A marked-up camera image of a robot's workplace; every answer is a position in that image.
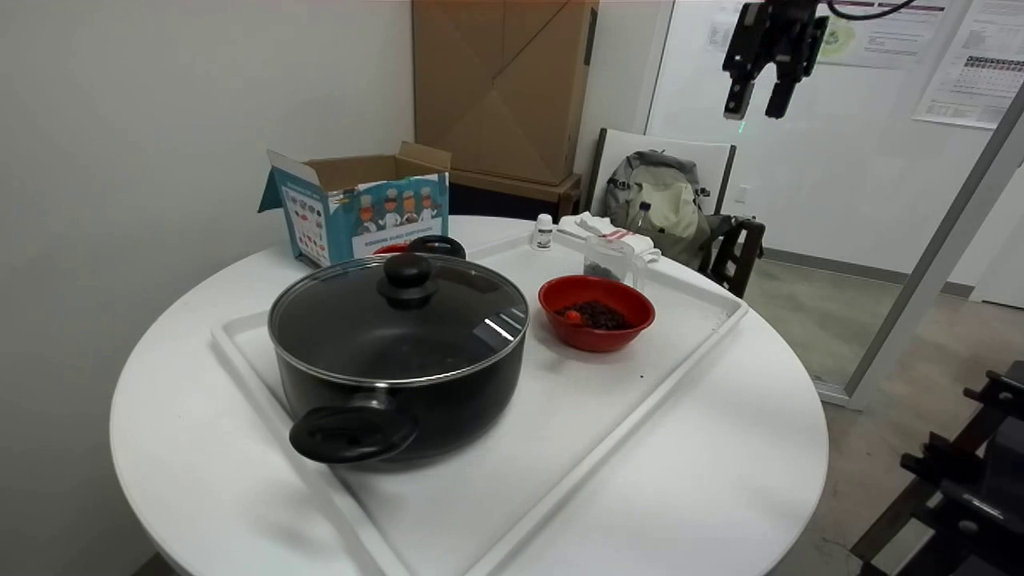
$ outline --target chair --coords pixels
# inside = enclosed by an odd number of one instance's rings
[[[590,212],[602,214],[604,183],[635,152],[664,152],[679,162],[698,164],[698,181],[706,197],[701,197],[703,214],[715,214],[715,233],[703,247],[703,260],[694,267],[711,282],[725,286],[737,298],[747,294],[755,263],[766,257],[766,223],[752,217],[719,214],[731,188],[731,174],[737,162],[733,145],[698,145],[673,137],[648,137],[604,127],[600,137],[594,169],[590,183]]]

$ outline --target black pot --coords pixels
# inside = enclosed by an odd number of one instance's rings
[[[525,294],[406,254],[294,282],[269,314],[291,446],[325,465],[422,465],[480,438],[522,364]]]

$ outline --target cable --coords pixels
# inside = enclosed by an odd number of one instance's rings
[[[894,8],[877,10],[877,14],[844,14],[844,10],[835,8],[835,0],[826,0],[829,14],[832,14],[835,20],[851,20],[851,22],[888,20],[888,15],[894,15],[894,14],[908,10],[912,4],[915,4],[915,0],[904,0],[904,4],[894,4]]]

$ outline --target white tray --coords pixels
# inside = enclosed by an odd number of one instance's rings
[[[747,314],[747,306],[703,286],[651,270],[639,291],[655,323],[615,357],[560,347],[534,306],[554,277],[584,270],[575,245],[534,251],[507,245],[478,254],[533,300],[522,376],[507,418],[478,446],[402,474],[327,469],[289,447],[291,419],[265,333],[265,314],[215,331],[234,382],[282,438],[310,491],[325,491],[380,573],[497,573],[615,455],[615,447],[677,392]]]

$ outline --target white round table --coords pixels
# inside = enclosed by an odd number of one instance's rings
[[[471,257],[527,228],[450,217]],[[114,474],[181,570],[365,568],[211,350],[215,327],[265,311],[303,273],[284,247],[226,267],[184,294],[122,371],[108,422]],[[507,573],[769,573],[793,549],[829,469],[824,403],[800,359],[750,311],[688,379]]]

